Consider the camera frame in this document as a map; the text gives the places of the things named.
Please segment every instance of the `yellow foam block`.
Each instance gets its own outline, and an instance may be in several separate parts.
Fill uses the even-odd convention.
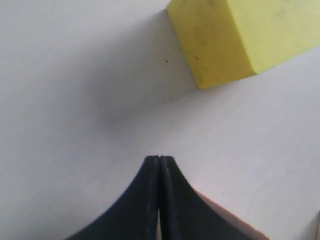
[[[200,89],[320,44],[320,0],[172,0],[167,12]]]

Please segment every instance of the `black object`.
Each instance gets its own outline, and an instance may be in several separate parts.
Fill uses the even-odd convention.
[[[162,240],[267,239],[244,233],[217,214],[173,157],[148,156],[114,205],[67,240],[156,240],[158,211]]]

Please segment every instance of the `white surface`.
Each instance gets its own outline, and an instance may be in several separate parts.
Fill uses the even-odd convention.
[[[272,239],[315,239],[320,48],[197,91],[167,3],[0,1],[0,239],[69,236],[148,154]]]

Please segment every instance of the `yellow sponge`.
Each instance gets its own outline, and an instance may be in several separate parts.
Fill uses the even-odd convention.
[[[320,44],[320,0],[172,0],[167,12],[200,89]]]

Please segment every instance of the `white table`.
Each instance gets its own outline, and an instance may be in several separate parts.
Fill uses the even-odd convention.
[[[0,239],[69,236],[149,154],[272,239],[315,239],[320,48],[198,91],[167,3],[0,2]]]

